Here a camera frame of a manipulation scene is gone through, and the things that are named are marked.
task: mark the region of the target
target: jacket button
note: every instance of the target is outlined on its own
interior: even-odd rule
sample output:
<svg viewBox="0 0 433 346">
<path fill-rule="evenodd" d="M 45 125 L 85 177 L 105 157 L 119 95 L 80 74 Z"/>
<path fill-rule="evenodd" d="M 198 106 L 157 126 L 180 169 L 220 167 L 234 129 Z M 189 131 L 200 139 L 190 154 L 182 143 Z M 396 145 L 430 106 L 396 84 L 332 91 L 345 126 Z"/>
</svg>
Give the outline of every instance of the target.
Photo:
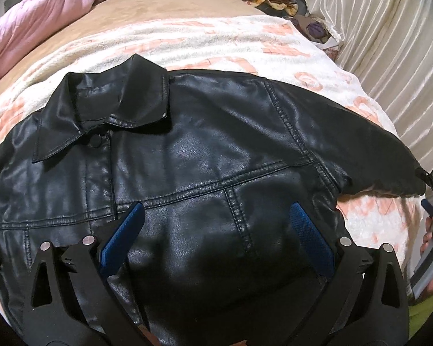
<svg viewBox="0 0 433 346">
<path fill-rule="evenodd" d="M 98 148 L 99 146 L 101 146 L 101 144 L 102 144 L 102 137 L 101 137 L 101 135 L 99 135 L 99 134 L 93 134 L 90 137 L 90 141 L 89 141 L 88 144 L 90 144 L 90 146 L 93 147 L 93 148 Z"/>
</svg>

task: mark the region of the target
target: beige blanket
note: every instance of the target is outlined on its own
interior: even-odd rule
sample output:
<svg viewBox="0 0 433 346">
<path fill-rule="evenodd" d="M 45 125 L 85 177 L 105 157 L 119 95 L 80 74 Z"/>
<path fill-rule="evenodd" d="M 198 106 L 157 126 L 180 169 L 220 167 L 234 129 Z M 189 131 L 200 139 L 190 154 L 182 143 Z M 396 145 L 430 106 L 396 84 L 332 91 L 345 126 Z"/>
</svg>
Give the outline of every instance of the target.
<svg viewBox="0 0 433 346">
<path fill-rule="evenodd" d="M 0 80 L 0 94 L 35 62 L 63 45 L 89 35 L 155 19 L 255 15 L 264 14 L 241 0 L 107 0 L 24 57 Z"/>
</svg>

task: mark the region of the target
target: white fleece blanket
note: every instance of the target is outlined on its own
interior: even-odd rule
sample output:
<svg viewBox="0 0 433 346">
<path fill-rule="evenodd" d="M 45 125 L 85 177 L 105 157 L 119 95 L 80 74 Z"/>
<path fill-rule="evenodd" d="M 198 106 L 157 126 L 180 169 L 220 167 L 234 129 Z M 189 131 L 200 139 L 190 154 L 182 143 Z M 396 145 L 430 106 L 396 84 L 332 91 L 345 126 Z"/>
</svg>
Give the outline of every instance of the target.
<svg viewBox="0 0 433 346">
<path fill-rule="evenodd" d="M 341 70 L 290 23 L 270 16 L 155 20 L 73 41 L 35 63 L 0 96 L 0 143 L 10 129 L 42 108 L 64 75 L 101 72 L 137 53 L 173 69 L 241 71 L 315 91 L 396 135 L 388 116 L 358 79 Z M 402 265 L 421 219 L 418 197 L 369 194 L 338 206 L 358 245 L 394 246 Z"/>
</svg>

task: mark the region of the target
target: silver screw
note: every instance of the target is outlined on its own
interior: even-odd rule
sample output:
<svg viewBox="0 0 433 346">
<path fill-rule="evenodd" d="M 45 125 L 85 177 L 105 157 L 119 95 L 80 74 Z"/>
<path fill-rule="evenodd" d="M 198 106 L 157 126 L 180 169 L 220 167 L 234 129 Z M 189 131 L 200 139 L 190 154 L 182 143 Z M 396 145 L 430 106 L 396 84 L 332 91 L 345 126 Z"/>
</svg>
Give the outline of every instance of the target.
<svg viewBox="0 0 433 346">
<path fill-rule="evenodd" d="M 383 244 L 383 249 L 384 249 L 386 252 L 393 252 L 393 246 L 391 246 L 391 244 L 389 244 L 389 243 L 384 243 L 384 244 Z"/>
<path fill-rule="evenodd" d="M 42 250 L 42 251 L 46 251 L 47 249 L 49 249 L 51 247 L 51 243 L 50 242 L 43 242 L 41 245 L 40 245 L 40 249 Z"/>
<path fill-rule="evenodd" d="M 84 239 L 82 239 L 82 243 L 85 246 L 90 246 L 95 241 L 95 237 L 92 235 L 87 235 Z"/>
<path fill-rule="evenodd" d="M 349 239 L 348 237 L 342 237 L 340 238 L 340 244 L 342 246 L 351 246 L 351 239 Z"/>
</svg>

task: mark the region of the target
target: finger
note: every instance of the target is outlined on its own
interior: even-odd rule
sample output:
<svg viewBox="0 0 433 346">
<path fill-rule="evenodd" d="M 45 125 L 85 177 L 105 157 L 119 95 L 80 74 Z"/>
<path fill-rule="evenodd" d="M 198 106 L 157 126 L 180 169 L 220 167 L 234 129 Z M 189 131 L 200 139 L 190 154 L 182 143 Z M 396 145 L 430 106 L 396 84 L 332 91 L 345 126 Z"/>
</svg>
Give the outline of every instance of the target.
<svg viewBox="0 0 433 346">
<path fill-rule="evenodd" d="M 428 247 L 428 242 L 426 242 L 420 246 L 420 255 L 423 255 L 423 253 L 425 252 L 427 247 Z"/>
<path fill-rule="evenodd" d="M 433 237 L 433 233 L 432 232 L 428 232 L 423 236 L 423 243 L 428 242 L 432 239 Z"/>
<path fill-rule="evenodd" d="M 426 232 L 430 231 L 431 223 L 432 223 L 432 219 L 430 217 L 427 217 L 427 219 L 425 220 L 425 231 Z"/>
</svg>

